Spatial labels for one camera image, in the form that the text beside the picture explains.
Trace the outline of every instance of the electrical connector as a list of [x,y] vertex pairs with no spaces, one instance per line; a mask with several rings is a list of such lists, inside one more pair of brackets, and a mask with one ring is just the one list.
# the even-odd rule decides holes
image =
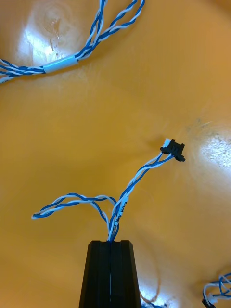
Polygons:
[[203,299],[202,303],[205,305],[206,308],[216,308],[213,304],[209,305],[205,299]]
[[164,146],[160,148],[160,151],[163,154],[172,154],[176,160],[179,162],[184,162],[185,158],[182,155],[184,149],[184,144],[179,144],[175,142],[175,139],[172,139],[168,146]]

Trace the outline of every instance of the cable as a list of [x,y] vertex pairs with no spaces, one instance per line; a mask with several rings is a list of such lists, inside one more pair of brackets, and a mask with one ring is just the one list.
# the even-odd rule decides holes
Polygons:
[[133,0],[123,11],[121,11],[116,19],[110,24],[110,26],[102,32],[104,19],[103,12],[105,5],[107,4],[107,0],[99,0],[100,7],[96,13],[95,20],[90,29],[90,35],[86,41],[85,46],[82,50],[69,55],[65,58],[59,59],[57,61],[45,64],[43,66],[17,66],[8,62],[7,60],[0,59],[0,83],[9,81],[15,77],[20,76],[30,76],[30,75],[40,75],[40,74],[48,74],[55,72],[60,69],[64,69],[73,65],[76,65],[80,60],[88,58],[95,48],[105,39],[107,39],[110,35],[116,33],[120,29],[127,28],[132,25],[136,19],[140,16],[143,6],[145,5],[145,0],[140,0],[140,5],[134,15],[134,17],[126,23],[121,25],[117,25],[117,22],[120,21],[127,12],[131,11],[134,8],[134,5],[138,2],[138,0]]
[[[206,294],[208,287],[218,287],[219,294]],[[203,304],[206,307],[215,307],[215,304],[219,299],[230,300],[231,299],[231,273],[226,275],[220,275],[218,281],[207,283],[203,289]]]
[[[87,198],[84,195],[80,195],[77,193],[69,193],[67,195],[57,198],[51,204],[44,206],[39,212],[33,214],[31,218],[33,220],[39,219],[39,218],[46,218],[46,217],[49,217],[54,212],[59,211],[65,207],[88,203],[98,210],[98,212],[100,213],[100,216],[106,222],[107,230],[108,230],[107,240],[112,242],[115,240],[115,237],[119,231],[120,219],[124,213],[125,206],[128,203],[129,196],[134,190],[135,185],[143,178],[143,176],[149,170],[157,168],[173,158],[176,158],[177,160],[179,160],[179,157],[181,156],[182,149],[183,149],[182,146],[184,147],[184,145],[180,145],[176,143],[175,140],[173,141],[173,139],[172,140],[166,139],[161,149],[163,149],[162,152],[164,151],[168,153],[167,158],[161,160],[161,157],[163,155],[163,153],[161,152],[158,156],[149,160],[145,165],[143,165],[143,167],[141,167],[137,171],[134,178],[132,178],[132,180],[128,183],[127,188],[122,192],[118,201],[116,201],[116,199],[113,197],[108,197],[105,195],[99,195],[93,198]],[[72,199],[77,198],[77,199],[67,202],[66,199],[68,198],[72,198]],[[109,201],[113,206],[110,220],[108,219],[106,213],[103,212],[100,206],[98,205],[98,202],[102,202],[106,200]]]

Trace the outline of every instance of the black plastic holder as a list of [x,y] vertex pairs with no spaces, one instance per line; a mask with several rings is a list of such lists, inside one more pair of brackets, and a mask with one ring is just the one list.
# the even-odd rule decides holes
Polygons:
[[79,308],[141,308],[130,241],[88,246]]

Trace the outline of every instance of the blue and white wire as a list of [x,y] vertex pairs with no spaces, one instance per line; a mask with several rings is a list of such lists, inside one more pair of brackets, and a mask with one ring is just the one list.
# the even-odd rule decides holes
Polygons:
[[109,223],[110,232],[109,232],[109,235],[108,235],[108,241],[113,241],[116,237],[116,234],[118,232],[117,228],[118,228],[121,216],[123,214],[124,207],[128,202],[128,197],[131,194],[131,192],[133,191],[135,184],[142,179],[142,177],[145,175],[145,173],[148,170],[153,169],[153,168],[157,168],[157,167],[161,166],[163,163],[165,163],[166,161],[173,158],[173,156],[169,155],[165,160],[159,161],[161,156],[162,156],[162,153],[160,153],[159,156],[157,156],[154,159],[147,162],[143,167],[141,167],[137,171],[135,177],[129,182],[127,188],[125,189],[125,191],[120,196],[119,201],[115,204],[115,206],[112,210],[112,217],[111,217],[111,220],[110,220],[110,223]]
[[141,308],[150,308],[150,306],[154,308],[166,308],[167,307],[167,305],[159,306],[153,303],[148,303],[148,304],[142,305]]
[[[64,201],[66,198],[80,198],[80,200],[72,200],[69,201],[67,203],[61,203],[62,201]],[[55,211],[61,210],[67,206],[74,206],[74,205],[78,205],[78,204],[91,204],[95,209],[97,209],[101,215],[101,217],[103,218],[103,220],[106,222],[107,225],[107,229],[109,232],[109,221],[108,221],[108,217],[105,214],[105,212],[103,212],[100,207],[98,206],[97,202],[100,201],[105,201],[108,200],[112,205],[114,205],[116,203],[116,200],[112,197],[108,197],[108,196],[104,196],[104,195],[99,195],[95,198],[87,198],[84,195],[79,195],[76,193],[69,193],[68,195],[64,195],[61,196],[59,198],[57,198],[55,201],[53,201],[50,205],[47,205],[45,207],[43,207],[39,212],[35,213],[32,215],[32,219],[36,220],[38,218],[45,218],[50,216],[52,213],[54,213]]]
[[0,65],[0,68],[2,68],[4,71],[0,71],[0,76],[3,76],[0,78],[0,83],[3,83],[5,81],[11,80],[15,77],[19,76],[29,76],[29,75],[39,75],[39,74],[47,74],[54,71],[57,71],[59,69],[63,69],[69,66],[76,65],[79,60],[86,59],[89,57],[94,49],[99,45],[100,42],[107,39],[110,35],[116,33],[120,29],[126,28],[133,24],[137,17],[141,14],[142,8],[145,4],[145,0],[141,0],[140,5],[135,13],[135,16],[127,23],[124,23],[122,25],[117,26],[117,22],[122,19],[127,12],[129,12],[134,5],[138,2],[138,0],[133,0],[126,9],[121,11],[116,19],[110,24],[109,28],[107,28],[103,33],[101,33],[103,29],[103,11],[104,7],[107,3],[107,0],[100,0],[100,7],[96,13],[95,21],[93,22],[91,29],[90,29],[90,36],[87,39],[87,42],[84,46],[84,48],[74,53],[70,56],[67,56],[63,59],[54,61],[52,63],[46,64],[44,66],[17,66],[15,64],[12,64],[6,60],[0,59],[0,62],[3,65]]
[[[208,287],[219,287],[220,294],[206,294]],[[220,275],[219,281],[214,281],[206,284],[203,289],[203,297],[209,306],[213,305],[219,299],[230,300],[231,299],[231,273],[226,275]]]

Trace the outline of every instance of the orange table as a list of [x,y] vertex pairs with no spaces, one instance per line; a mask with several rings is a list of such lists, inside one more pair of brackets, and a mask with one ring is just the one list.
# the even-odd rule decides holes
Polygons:
[[[105,25],[125,2],[108,1]],[[30,66],[71,54],[97,10],[2,1],[0,57]],[[146,297],[203,307],[203,285],[231,267],[230,18],[228,1],[147,0],[78,66],[0,86],[1,307],[78,306],[88,243],[106,240],[106,225],[90,205],[31,215],[70,192],[118,198],[165,137],[185,143],[186,162],[142,179],[117,239],[133,243]]]

